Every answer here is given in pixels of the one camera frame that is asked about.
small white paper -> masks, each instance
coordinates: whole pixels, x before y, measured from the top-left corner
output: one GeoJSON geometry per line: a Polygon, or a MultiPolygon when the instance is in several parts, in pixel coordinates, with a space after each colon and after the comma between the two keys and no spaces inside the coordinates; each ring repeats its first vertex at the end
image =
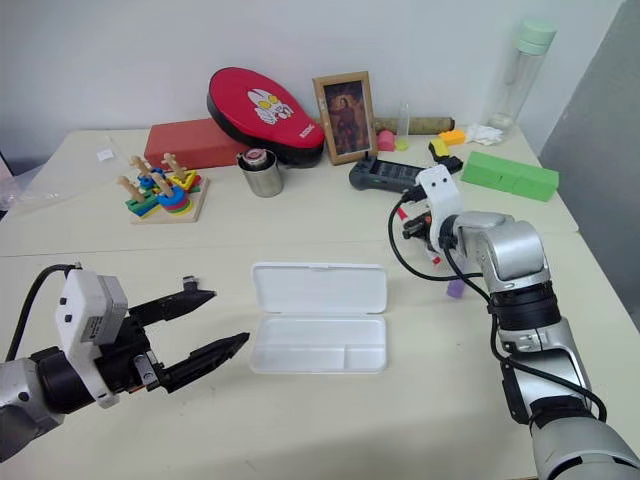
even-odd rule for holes
{"type": "Polygon", "coordinates": [[[109,160],[113,158],[115,155],[113,154],[113,150],[110,148],[105,148],[104,150],[100,150],[98,153],[98,161],[104,162],[105,160],[109,160]]]}

wooden board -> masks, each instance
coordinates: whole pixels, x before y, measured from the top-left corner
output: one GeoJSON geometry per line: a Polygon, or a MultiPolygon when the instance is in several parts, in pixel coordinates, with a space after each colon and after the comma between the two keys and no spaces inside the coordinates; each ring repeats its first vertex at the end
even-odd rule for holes
{"type": "Polygon", "coordinates": [[[209,186],[209,179],[202,176],[200,182],[200,191],[189,194],[189,199],[193,203],[193,208],[183,215],[172,215],[161,206],[157,206],[154,210],[149,212],[144,217],[138,217],[131,214],[130,222],[133,225],[159,225],[167,223],[193,223],[198,221],[200,216],[200,210],[204,204],[205,197],[207,195],[207,187],[209,186]]]}

water bottle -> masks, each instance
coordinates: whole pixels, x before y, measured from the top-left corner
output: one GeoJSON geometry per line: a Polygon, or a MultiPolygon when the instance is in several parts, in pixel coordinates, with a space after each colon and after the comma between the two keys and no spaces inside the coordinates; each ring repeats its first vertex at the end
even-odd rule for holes
{"type": "Polygon", "coordinates": [[[516,48],[497,86],[487,125],[501,130],[503,135],[515,125],[555,34],[556,29],[547,23],[530,19],[522,22],[516,48]]]}

green bottle cap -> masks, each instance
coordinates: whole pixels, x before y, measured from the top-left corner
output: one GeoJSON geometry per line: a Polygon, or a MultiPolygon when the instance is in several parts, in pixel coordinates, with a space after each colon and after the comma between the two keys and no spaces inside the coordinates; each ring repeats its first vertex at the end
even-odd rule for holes
{"type": "Polygon", "coordinates": [[[518,50],[529,55],[544,55],[556,36],[557,29],[546,22],[526,19],[522,22],[518,50]]]}

green sponge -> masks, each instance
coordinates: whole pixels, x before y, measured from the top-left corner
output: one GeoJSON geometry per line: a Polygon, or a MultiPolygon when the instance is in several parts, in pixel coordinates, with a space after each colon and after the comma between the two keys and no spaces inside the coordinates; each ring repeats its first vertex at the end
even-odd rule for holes
{"type": "Polygon", "coordinates": [[[471,152],[462,180],[546,202],[558,189],[560,174],[555,170],[471,152]]]}

